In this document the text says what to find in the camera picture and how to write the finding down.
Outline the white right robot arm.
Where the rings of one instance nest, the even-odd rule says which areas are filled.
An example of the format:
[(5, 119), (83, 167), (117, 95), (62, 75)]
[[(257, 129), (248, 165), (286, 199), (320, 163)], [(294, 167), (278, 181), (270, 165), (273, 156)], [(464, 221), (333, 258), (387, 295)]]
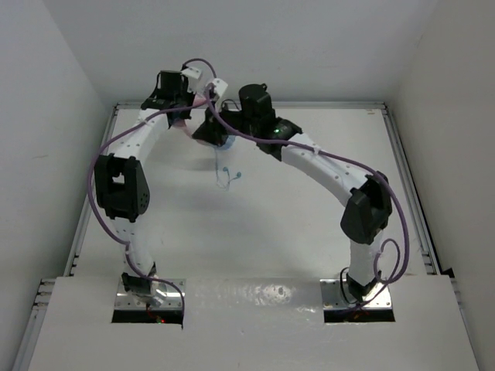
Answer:
[(208, 108), (193, 138), (218, 148), (231, 137), (245, 138), (327, 189), (344, 208), (340, 228), (350, 240), (348, 290), (357, 301), (364, 301), (377, 285), (374, 261), (392, 212), (391, 197), (379, 177), (323, 155), (298, 125), (275, 113), (266, 85), (242, 87), (238, 111), (218, 103), (225, 86), (218, 78), (206, 85)]

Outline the pink blue cat-ear headphones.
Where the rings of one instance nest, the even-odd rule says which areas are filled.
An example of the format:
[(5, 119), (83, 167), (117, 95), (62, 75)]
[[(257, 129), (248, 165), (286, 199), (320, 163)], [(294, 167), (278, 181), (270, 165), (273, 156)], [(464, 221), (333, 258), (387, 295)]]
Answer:
[(185, 136), (187, 136), (189, 139), (194, 140), (197, 144), (206, 146), (209, 148), (213, 148), (216, 151), (228, 151), (231, 149), (234, 145), (235, 142), (235, 137), (234, 136), (227, 136), (225, 139), (224, 143), (222, 145), (214, 145), (212, 143), (209, 143), (208, 141), (204, 139), (197, 139), (193, 137), (193, 134), (196, 132), (196, 130), (199, 128), (195, 124), (189, 124), (188, 121), (191, 120), (190, 114), (189, 113), (184, 113), (184, 112), (176, 112), (172, 113), (167, 116), (168, 120), (168, 129), (170, 128), (176, 128), (180, 130), (182, 133), (184, 133)]

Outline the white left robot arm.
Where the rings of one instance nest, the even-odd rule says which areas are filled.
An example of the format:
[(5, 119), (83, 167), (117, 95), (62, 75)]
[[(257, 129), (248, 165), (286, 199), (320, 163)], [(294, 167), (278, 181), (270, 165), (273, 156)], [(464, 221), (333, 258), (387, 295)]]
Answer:
[(155, 261), (136, 240), (139, 217), (148, 209), (150, 190), (144, 163), (155, 143), (173, 124), (190, 118), (196, 86), (203, 73), (195, 67), (163, 70), (155, 88), (140, 107), (135, 124), (110, 140), (114, 149), (99, 155), (94, 164), (98, 206), (111, 221), (122, 245), (124, 289), (137, 296), (152, 296), (157, 286)]

